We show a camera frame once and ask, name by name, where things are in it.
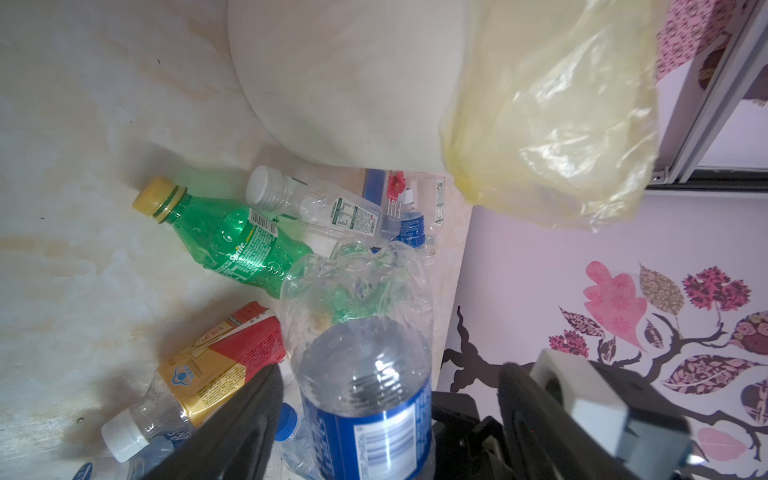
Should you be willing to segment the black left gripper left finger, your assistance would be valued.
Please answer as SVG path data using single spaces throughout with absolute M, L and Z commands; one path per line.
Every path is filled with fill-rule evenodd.
M 275 441 L 284 385 L 261 369 L 147 479 L 262 479 Z

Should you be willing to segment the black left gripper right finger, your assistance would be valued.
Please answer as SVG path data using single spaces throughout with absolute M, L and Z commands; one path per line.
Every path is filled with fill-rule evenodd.
M 498 403 L 515 479 L 633 479 L 520 365 L 499 372 Z

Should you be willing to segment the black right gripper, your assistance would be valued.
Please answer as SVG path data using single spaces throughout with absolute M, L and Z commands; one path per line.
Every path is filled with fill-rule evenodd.
M 435 479 L 514 479 L 502 425 L 481 419 L 474 399 L 432 393 Z

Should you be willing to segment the green soda bottle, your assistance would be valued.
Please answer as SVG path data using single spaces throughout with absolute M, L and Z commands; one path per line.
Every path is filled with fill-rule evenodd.
M 151 180 L 132 207 L 170 225 L 202 267 L 275 299 L 293 266 L 313 253 L 246 204 L 193 196 L 165 177 Z

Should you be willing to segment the large clear purple-tint bottle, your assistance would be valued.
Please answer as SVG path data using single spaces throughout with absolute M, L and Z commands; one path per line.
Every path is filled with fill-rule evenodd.
M 400 233 L 400 219 L 383 207 L 336 184 L 303 182 L 260 165 L 251 173 L 246 203 L 261 213 L 288 217 L 337 238 L 354 238 L 380 248 Z

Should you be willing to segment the small clear green label bottle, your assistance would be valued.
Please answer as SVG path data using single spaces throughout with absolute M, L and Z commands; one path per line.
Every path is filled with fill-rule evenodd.
M 426 258 L 433 261 L 436 255 L 436 238 L 444 224 L 446 180 L 443 176 L 429 176 L 424 183 L 424 205 Z

